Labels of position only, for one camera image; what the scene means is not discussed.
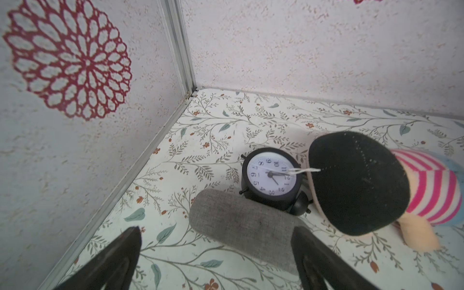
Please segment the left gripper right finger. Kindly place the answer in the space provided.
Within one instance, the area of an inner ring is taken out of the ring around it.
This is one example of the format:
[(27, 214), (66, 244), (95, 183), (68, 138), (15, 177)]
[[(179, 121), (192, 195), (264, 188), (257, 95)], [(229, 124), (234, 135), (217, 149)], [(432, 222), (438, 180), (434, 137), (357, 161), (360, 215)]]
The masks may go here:
[(316, 238), (306, 227), (294, 228), (291, 247), (304, 290), (376, 290), (377, 287)]

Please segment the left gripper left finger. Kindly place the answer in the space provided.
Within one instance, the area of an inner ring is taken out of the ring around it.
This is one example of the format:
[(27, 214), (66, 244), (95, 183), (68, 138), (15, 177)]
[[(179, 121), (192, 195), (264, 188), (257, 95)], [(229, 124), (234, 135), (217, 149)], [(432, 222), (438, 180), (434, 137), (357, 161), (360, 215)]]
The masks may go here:
[(128, 290), (141, 250), (141, 230), (129, 227), (57, 290)]

